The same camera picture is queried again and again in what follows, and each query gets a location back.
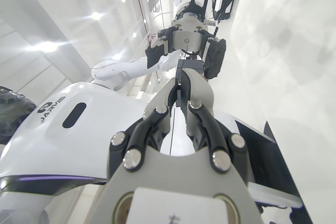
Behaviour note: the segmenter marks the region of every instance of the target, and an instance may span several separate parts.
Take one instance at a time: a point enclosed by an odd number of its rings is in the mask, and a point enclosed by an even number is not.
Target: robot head
[[[7,144],[15,131],[36,108],[24,95],[0,86],[0,144]]]

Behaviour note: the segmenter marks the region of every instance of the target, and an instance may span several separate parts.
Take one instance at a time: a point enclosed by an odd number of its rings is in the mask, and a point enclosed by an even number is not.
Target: black bracket
[[[183,11],[181,11],[181,13],[177,16],[177,19],[182,18],[183,14],[186,12],[192,12],[197,15],[198,19],[201,22],[204,22],[207,4],[208,4],[208,0],[204,0],[203,6],[200,7],[199,5],[195,3],[195,0],[191,0],[190,4]]]

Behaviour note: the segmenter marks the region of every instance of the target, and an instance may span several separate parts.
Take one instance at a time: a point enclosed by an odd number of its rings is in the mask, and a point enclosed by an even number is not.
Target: black textured pad
[[[188,101],[190,100],[191,84],[188,75],[181,70],[181,110],[187,119]]]
[[[211,80],[217,77],[222,67],[225,51],[227,49],[227,42],[222,39],[212,41],[210,43],[207,55],[204,61],[204,77]]]
[[[147,56],[147,68],[153,67],[156,63],[159,62],[160,57],[165,54],[165,46],[160,45],[160,46],[155,46],[154,48],[151,48],[149,46],[146,51],[146,56]]]

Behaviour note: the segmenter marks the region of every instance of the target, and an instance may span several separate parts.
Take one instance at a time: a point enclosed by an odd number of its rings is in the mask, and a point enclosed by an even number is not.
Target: white robot body panel
[[[79,103],[85,103],[85,109],[72,127],[64,128]],[[0,177],[50,174],[105,179],[112,136],[139,120],[145,107],[99,85],[68,86],[49,97],[18,128],[2,153]]]

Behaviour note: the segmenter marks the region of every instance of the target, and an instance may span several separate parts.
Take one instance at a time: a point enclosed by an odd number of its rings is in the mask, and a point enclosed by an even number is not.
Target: circular cutout
[[[222,200],[225,203],[227,207],[227,211],[228,211],[228,220],[229,220],[228,223],[229,224],[239,224],[238,210],[235,207],[235,204],[233,203],[233,201],[224,194],[217,194],[214,196],[214,199]]]
[[[126,224],[128,212],[131,208],[134,192],[129,192],[120,198],[112,215],[113,224]]]

